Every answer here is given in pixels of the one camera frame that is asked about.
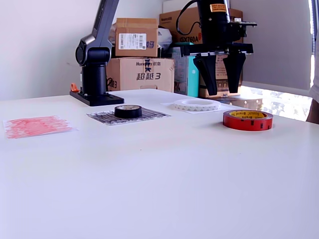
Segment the white tape roll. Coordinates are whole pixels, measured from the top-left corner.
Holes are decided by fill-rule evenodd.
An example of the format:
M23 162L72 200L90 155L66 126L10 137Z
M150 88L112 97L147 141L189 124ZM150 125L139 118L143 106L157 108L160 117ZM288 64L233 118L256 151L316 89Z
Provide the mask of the white tape roll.
M215 111L220 109L221 103L211 100L189 99L174 102L174 107L182 111Z

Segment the teal container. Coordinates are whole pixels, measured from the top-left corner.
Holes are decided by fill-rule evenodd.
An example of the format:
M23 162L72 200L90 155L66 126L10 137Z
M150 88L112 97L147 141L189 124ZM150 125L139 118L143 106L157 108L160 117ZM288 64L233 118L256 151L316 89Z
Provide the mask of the teal container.
M175 60L174 92L181 95L198 97L199 71L193 62L195 57L182 57L180 47L178 47L181 45L193 45L193 43L176 43L169 50L169 53L172 54L172 59Z

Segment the black electrical tape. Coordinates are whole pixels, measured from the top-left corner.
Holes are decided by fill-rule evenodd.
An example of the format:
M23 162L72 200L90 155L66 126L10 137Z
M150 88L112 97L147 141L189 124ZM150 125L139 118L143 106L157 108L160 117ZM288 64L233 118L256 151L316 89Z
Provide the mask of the black electrical tape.
M140 106L117 106L114 116L121 119L135 119L142 116L142 107Z

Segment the roller blind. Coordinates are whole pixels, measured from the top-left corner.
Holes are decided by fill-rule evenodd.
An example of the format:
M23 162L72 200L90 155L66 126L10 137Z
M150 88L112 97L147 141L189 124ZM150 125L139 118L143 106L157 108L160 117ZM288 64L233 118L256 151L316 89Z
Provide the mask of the roller blind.
M311 11L308 0L231 0L243 11L248 28L246 43L255 53L247 56L244 85L307 95L311 85Z

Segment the yellow label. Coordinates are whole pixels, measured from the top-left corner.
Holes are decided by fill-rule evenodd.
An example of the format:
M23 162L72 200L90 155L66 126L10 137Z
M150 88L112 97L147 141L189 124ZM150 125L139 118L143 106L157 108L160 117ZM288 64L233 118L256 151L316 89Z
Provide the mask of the yellow label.
M211 4L210 10L211 12L227 12L225 4Z
M257 111L233 111L230 115L241 119L264 119L267 117L266 114Z

